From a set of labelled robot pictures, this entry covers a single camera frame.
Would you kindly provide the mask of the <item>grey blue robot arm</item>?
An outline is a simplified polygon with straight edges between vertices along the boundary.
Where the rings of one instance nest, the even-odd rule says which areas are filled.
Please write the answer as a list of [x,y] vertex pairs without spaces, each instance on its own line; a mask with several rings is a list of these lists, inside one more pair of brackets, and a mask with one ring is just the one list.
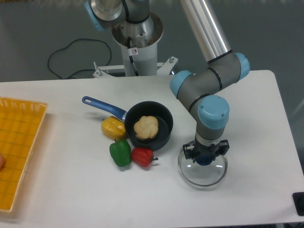
[[[178,72],[170,82],[175,97],[195,119],[194,145],[183,147],[186,159],[209,165],[224,155],[228,141],[222,140],[229,118],[229,105],[217,92],[248,75],[250,64],[234,53],[207,0],[183,0],[189,20],[208,68],[200,74]],[[150,11],[147,0],[89,0],[85,8],[98,30],[110,27],[120,45],[126,76],[154,76],[157,44],[163,35],[160,18]]]

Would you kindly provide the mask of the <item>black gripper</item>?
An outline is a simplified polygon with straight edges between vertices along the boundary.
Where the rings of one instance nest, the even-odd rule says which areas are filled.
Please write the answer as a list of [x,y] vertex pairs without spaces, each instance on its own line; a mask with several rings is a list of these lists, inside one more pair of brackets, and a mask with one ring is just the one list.
[[195,139],[194,144],[184,144],[183,152],[186,160],[196,159],[215,159],[218,156],[224,156],[230,149],[228,140],[203,141]]

